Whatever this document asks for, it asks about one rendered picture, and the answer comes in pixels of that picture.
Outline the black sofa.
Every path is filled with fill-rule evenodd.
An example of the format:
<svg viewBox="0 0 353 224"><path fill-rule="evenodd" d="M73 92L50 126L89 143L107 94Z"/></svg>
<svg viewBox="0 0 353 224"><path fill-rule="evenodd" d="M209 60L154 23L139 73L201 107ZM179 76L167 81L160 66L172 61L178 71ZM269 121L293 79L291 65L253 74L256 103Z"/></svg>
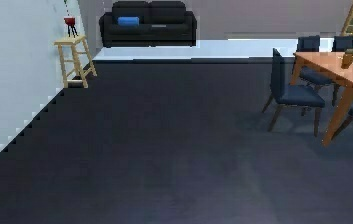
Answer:
<svg viewBox="0 0 353 224"><path fill-rule="evenodd" d="M119 26L119 17L139 17L138 26ZM154 29L152 24L166 24ZM117 1L99 19L104 47L195 46L197 20L181 1Z"/></svg>

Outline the blue cushion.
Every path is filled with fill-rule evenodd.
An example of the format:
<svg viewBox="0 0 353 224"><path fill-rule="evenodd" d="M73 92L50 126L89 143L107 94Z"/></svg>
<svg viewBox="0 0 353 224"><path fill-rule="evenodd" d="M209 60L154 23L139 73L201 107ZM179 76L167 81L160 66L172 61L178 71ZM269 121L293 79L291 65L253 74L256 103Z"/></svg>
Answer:
<svg viewBox="0 0 353 224"><path fill-rule="evenodd" d="M117 20L119 26L138 26L140 24L139 17L119 17Z"/></svg>

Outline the pale wooden stool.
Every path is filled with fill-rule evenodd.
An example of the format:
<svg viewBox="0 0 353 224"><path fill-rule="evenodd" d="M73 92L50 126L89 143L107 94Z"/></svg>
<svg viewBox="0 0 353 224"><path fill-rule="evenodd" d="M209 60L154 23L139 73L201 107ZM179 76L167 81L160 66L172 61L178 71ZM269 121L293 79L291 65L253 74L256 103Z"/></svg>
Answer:
<svg viewBox="0 0 353 224"><path fill-rule="evenodd" d="M84 88L88 87L87 75L97 75L85 35L76 37L64 37L54 42L57 47L59 62L62 75L62 83L64 88L68 88L71 83L81 83ZM69 47L72 58L66 59L64 56L64 47ZM88 69L84 69L80 56L86 55L88 59Z"/></svg>

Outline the red pot plant on legs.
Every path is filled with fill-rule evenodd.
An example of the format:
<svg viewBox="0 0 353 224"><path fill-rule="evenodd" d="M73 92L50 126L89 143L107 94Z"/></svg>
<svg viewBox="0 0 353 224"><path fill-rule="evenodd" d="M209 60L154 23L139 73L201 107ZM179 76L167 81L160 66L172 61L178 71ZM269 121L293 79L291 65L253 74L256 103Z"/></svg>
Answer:
<svg viewBox="0 0 353 224"><path fill-rule="evenodd" d="M63 0L65 8L68 8L68 0ZM64 22L67 25L67 33L69 37L77 37L78 33L76 30L76 18L72 16L69 10L66 10L67 15L64 17Z"/></svg>

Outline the orange wooden dining table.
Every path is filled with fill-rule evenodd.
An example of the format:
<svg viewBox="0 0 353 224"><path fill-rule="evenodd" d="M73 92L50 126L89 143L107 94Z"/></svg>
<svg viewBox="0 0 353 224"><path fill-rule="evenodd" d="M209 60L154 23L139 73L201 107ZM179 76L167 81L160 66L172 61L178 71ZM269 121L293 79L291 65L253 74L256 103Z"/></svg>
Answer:
<svg viewBox="0 0 353 224"><path fill-rule="evenodd" d="M296 84L301 68L307 66L344 87L339 103L322 139L322 144L328 146L353 102L353 64L348 69L341 68L342 52L295 52L294 56L296 63L290 79L290 85Z"/></svg>

